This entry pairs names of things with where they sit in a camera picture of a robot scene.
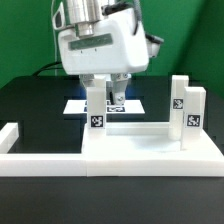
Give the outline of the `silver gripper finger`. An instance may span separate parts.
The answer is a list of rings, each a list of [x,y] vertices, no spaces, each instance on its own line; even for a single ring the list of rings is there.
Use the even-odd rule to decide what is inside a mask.
[[[112,74],[111,75],[111,92],[110,98],[113,104],[124,104],[125,103],[125,91],[129,79],[131,78],[130,73]]]
[[[94,87],[95,86],[95,77],[93,74],[82,74],[79,76],[80,82],[82,86],[87,89],[88,87]]]

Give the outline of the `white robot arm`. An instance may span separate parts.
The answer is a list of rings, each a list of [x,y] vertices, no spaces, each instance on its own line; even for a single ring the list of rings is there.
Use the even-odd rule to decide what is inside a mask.
[[[125,102],[130,75],[145,71],[164,43],[144,30],[139,0],[62,0],[52,26],[65,72],[85,85],[106,76],[115,105]]]

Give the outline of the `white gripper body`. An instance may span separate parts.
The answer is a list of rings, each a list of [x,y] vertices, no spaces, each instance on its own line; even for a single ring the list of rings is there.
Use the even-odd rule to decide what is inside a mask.
[[[94,24],[94,34],[79,38],[73,29],[58,35],[61,61],[69,75],[145,71],[149,56],[145,32],[132,8]]]

